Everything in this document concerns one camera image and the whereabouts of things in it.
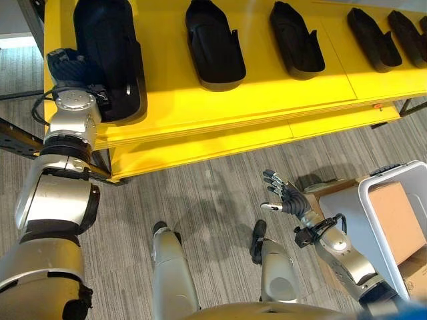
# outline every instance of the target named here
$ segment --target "robot finger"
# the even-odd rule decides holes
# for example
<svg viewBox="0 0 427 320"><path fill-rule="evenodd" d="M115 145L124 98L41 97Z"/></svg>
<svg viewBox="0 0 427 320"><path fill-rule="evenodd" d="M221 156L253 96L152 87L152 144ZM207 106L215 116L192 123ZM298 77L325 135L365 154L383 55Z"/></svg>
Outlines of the robot finger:
<svg viewBox="0 0 427 320"><path fill-rule="evenodd" d="M278 183L277 181L270 179L270 178L264 178L264 181L266 183L269 183L270 185L272 185L273 187L275 187L276 189L280 189L282 190L282 184Z"/></svg>
<svg viewBox="0 0 427 320"><path fill-rule="evenodd" d="M261 203L261 209L268 211L283 211L283 206L281 203L264 202Z"/></svg>
<svg viewBox="0 0 427 320"><path fill-rule="evenodd" d="M268 186L268 187L267 187L267 190L268 190L268 191L271 191L272 193L275 193L275 194L276 194L276 195L278 195L279 197L283 197L283 194L282 194L282 190L281 190L281 189L277 189L277 188L275 188L275 187Z"/></svg>

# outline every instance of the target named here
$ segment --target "yellow shelf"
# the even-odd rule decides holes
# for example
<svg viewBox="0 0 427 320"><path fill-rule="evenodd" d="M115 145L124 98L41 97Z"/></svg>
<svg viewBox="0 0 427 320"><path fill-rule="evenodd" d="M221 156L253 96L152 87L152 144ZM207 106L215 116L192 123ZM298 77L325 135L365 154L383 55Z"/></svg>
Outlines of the yellow shelf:
<svg viewBox="0 0 427 320"><path fill-rule="evenodd" d="M324 29L329 35L357 99L388 97L397 100L402 96L427 94L427 69L418 69L411 64L393 32L392 38L402 57L402 64L390 72L377 73L365 58L347 22L348 12L351 8L358 7L374 18L385 33L391 30L387 16L393 9L323 1L317 2L315 6L320 12ZM413 11L401 12L422 33L419 21L426 14Z"/></svg>
<svg viewBox="0 0 427 320"><path fill-rule="evenodd" d="M112 181L224 155L315 137L339 130L399 119L396 108L357 107L322 115L275 121L237 129L132 143L110 150Z"/></svg>
<svg viewBox="0 0 427 320"><path fill-rule="evenodd" d="M269 16L274 0L216 0L238 29L247 75L236 89L209 92L201 87L187 47L185 11L189 1L131 0L135 32L141 43L148 112L132 124L102 124L97 149L131 141L153 141L230 127L261 123L278 115L300 115L327 109L325 105L353 101L356 96L309 1L288 1L318 39L326 70L314 79L298 81L286 72ZM72 14L76 0L48 1L45 8L45 52L75 47ZM52 82L45 68L45 88ZM55 112L46 102L47 118Z"/></svg>

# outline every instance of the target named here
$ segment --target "robotic hand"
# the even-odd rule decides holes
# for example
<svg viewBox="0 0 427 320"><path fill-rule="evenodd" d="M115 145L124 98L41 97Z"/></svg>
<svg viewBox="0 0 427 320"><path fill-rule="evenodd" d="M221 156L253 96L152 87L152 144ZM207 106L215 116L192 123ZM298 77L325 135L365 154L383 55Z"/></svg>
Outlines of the robotic hand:
<svg viewBox="0 0 427 320"><path fill-rule="evenodd" d="M346 219L342 214L324 219L315 213L304 195L288 180L272 170L263 172L267 189L279 195L281 203L265 202L261 208L295 215L303 228L296 227L295 242L301 248L314 245L316 253L331 267L348 293L362 306L380 301L397 301L399 296L372 264L352 247L346 235ZM336 228L342 219L343 230Z"/></svg>

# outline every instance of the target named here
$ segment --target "cardboard box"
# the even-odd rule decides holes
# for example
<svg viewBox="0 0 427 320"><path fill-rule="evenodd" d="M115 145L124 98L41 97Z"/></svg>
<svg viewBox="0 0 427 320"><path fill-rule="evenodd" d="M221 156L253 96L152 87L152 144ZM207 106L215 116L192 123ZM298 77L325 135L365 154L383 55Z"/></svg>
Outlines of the cardboard box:
<svg viewBox="0 0 427 320"><path fill-rule="evenodd" d="M427 246L399 265L399 271L411 299L427 299Z"/></svg>
<svg viewBox="0 0 427 320"><path fill-rule="evenodd" d="M396 264L401 264L426 244L420 224L400 182L382 184L369 198Z"/></svg>

